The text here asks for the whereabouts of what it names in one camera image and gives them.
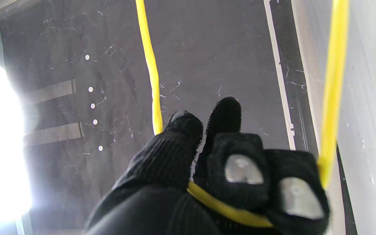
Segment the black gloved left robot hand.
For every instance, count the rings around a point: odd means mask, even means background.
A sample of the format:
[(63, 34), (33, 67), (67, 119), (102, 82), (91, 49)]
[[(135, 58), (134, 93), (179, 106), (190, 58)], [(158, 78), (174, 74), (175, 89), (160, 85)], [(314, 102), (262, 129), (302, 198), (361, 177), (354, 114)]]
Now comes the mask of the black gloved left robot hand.
[(264, 149), (220, 100), (203, 125), (173, 114), (99, 202), (85, 235), (322, 235), (330, 207), (315, 156)]

